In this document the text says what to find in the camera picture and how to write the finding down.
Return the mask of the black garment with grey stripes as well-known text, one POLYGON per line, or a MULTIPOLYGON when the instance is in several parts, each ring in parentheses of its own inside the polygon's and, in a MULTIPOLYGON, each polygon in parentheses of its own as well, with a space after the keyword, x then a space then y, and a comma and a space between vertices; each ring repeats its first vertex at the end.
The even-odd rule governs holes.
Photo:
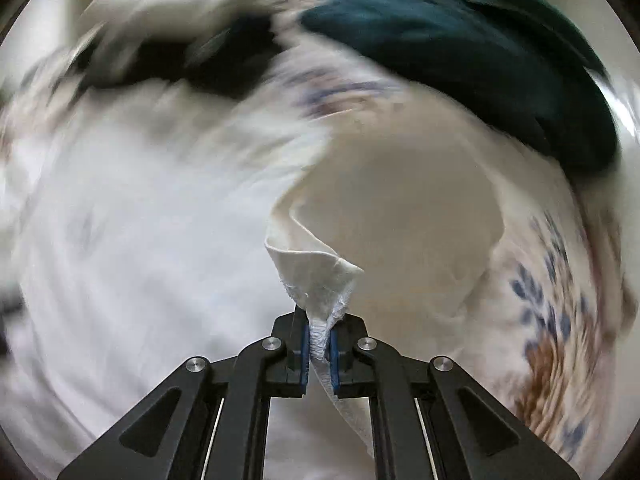
POLYGON ((241 99, 282 52, 265 14, 243 14, 219 32, 193 40, 110 38, 99 32, 72 67, 83 89, 111 89, 159 79, 241 99))

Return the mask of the dark teal plush blanket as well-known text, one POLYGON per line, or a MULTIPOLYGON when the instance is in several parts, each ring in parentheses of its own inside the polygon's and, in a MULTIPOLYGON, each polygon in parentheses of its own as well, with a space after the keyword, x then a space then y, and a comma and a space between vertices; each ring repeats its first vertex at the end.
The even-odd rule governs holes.
POLYGON ((586 176, 612 164, 608 76, 544 0, 326 0, 302 25, 456 100, 485 124, 586 176))

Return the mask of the white cotton garment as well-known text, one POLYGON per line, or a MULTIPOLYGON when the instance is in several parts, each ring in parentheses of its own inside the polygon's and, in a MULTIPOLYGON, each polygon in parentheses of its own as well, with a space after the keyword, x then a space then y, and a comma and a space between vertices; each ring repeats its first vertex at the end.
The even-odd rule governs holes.
POLYGON ((407 356, 457 353, 503 232, 475 141, 425 90, 308 119, 280 96, 87 96, 23 131, 1 423, 40 479, 189 356, 228 358, 295 307, 314 350, 345 312, 407 356))

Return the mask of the white fluffy folded garment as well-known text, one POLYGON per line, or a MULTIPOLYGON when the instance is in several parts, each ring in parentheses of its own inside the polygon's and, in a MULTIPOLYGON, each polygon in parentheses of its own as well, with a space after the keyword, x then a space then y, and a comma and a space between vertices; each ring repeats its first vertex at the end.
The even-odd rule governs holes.
POLYGON ((260 0, 92 0, 77 22, 80 43, 99 34, 132 40, 194 41, 262 12, 260 0))

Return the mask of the floral cream bed blanket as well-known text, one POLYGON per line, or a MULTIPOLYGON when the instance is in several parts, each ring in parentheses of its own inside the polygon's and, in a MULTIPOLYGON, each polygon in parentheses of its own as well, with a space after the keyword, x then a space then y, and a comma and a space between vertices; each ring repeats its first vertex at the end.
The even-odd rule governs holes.
MULTIPOLYGON (((1 266, 22 297, 9 270, 24 206, 8 168, 13 144, 23 131, 62 122, 87 96, 151 89, 236 104, 253 96, 280 96, 305 118, 321 119, 382 112, 425 90, 464 110, 436 90, 400 81, 352 49, 306 32, 299 17, 326 0, 264 1, 283 52, 244 98, 159 79, 122 90, 81 90, 70 70, 77 54, 66 52, 42 63, 11 99, 1 115, 1 266)), ((618 236, 607 224, 603 254, 591 255, 584 219, 560 167, 485 127, 492 138, 473 142, 472 149, 495 189, 503 232, 487 269, 463 300, 460 350, 447 354, 574 468, 584 470, 608 404, 604 366, 610 342, 636 308, 620 274, 618 236)))

